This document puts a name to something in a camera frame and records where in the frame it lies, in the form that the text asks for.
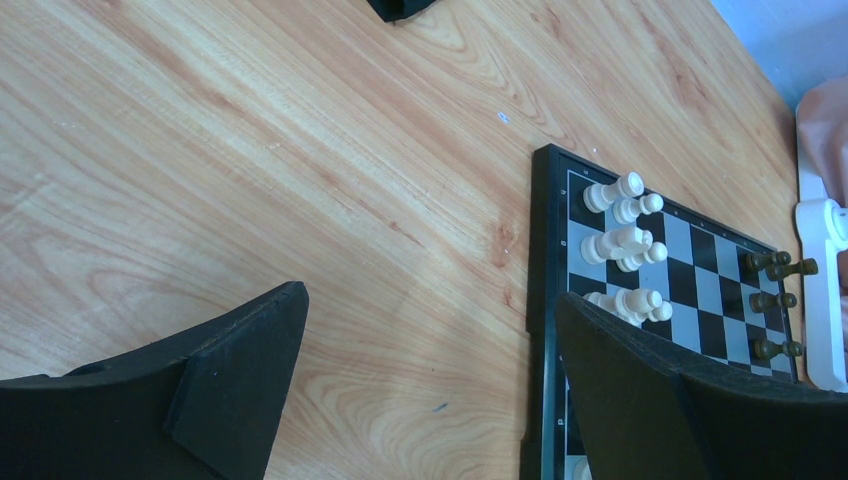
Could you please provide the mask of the dark brown rook piece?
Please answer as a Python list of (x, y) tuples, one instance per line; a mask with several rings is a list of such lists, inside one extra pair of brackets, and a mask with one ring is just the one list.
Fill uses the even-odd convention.
[(815, 259), (803, 259), (797, 263), (786, 265), (769, 265), (766, 269), (766, 276), (771, 281), (782, 281), (791, 275), (815, 275), (819, 272), (819, 267)]

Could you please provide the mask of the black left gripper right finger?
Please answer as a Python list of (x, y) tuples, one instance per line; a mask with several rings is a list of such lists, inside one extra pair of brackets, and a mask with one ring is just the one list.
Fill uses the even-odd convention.
[(717, 362), (577, 294), (557, 304), (596, 479), (843, 479), (847, 397)]

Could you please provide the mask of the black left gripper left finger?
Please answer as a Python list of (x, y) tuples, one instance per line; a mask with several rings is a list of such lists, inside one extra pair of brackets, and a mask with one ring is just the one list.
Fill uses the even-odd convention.
[(263, 478), (308, 308), (290, 281), (65, 375), (3, 381), (2, 477)]

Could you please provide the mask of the dark pawn piece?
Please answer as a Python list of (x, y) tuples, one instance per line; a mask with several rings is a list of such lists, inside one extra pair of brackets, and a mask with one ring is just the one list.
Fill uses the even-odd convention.
[(759, 272), (773, 265), (788, 265), (791, 260), (786, 251), (748, 253), (744, 256), (744, 265), (748, 271)]
[(756, 339), (753, 348), (755, 356), (762, 360), (771, 360), (778, 355), (795, 358), (804, 353), (804, 346), (800, 342), (790, 340), (776, 343), (768, 339)]
[(789, 309), (797, 304), (797, 296), (788, 292), (780, 294), (759, 292), (749, 296), (749, 305), (755, 313), (764, 313), (774, 308)]

